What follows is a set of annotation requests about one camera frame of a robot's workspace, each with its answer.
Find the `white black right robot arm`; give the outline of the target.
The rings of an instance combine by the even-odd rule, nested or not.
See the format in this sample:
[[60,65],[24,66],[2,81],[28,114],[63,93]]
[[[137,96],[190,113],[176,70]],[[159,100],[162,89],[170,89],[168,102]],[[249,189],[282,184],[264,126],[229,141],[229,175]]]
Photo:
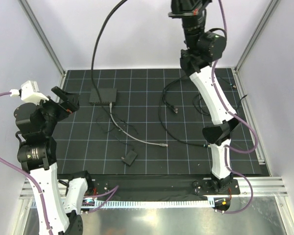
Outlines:
[[222,194],[228,191],[233,181],[228,147],[239,121],[234,117],[236,111],[215,77],[214,63],[225,50],[227,32],[225,28],[220,29],[222,35],[217,33],[218,28],[205,30],[206,7],[209,3],[208,0],[173,0],[168,16],[182,20],[187,48],[181,50],[180,65],[197,87],[213,123],[204,127],[202,134],[212,153],[211,189],[214,193]]

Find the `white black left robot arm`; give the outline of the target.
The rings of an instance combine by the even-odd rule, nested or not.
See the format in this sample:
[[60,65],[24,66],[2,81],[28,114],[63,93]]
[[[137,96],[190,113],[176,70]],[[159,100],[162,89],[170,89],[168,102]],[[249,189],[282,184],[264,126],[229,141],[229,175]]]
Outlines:
[[79,110],[79,95],[55,86],[52,92],[61,100],[55,102],[42,94],[35,81],[26,81],[12,96],[24,102],[14,111],[16,126],[24,138],[17,159],[27,173],[33,190],[41,235],[81,235],[83,222],[81,204],[92,194],[94,184],[88,171],[72,173],[61,199],[57,179],[57,143],[52,134],[58,122]]

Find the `black network switch box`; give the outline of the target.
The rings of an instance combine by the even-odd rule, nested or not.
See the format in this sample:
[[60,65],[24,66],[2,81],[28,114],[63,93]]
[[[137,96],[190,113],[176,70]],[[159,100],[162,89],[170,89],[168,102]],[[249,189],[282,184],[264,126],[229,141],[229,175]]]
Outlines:
[[99,99],[96,89],[92,88],[90,92],[89,103],[92,105],[109,105],[115,103],[117,99],[116,88],[98,88],[101,99]]

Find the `black ethernet cable pulled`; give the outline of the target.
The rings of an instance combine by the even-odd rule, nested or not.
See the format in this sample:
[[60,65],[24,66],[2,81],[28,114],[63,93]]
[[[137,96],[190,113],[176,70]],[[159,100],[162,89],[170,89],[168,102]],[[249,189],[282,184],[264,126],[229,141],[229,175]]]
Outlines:
[[168,100],[167,100],[167,94],[169,92],[169,89],[174,86],[175,84],[179,84],[179,85],[182,85],[182,81],[190,81],[190,78],[187,77],[187,76],[183,76],[183,77],[180,77],[179,79],[176,79],[172,82],[170,82],[169,84],[167,84],[163,91],[162,91],[162,96],[161,96],[161,99],[162,99],[162,102],[165,104],[165,106],[167,108],[169,108],[173,113],[175,114],[178,114],[178,108],[176,106],[174,106],[173,104],[171,104]]

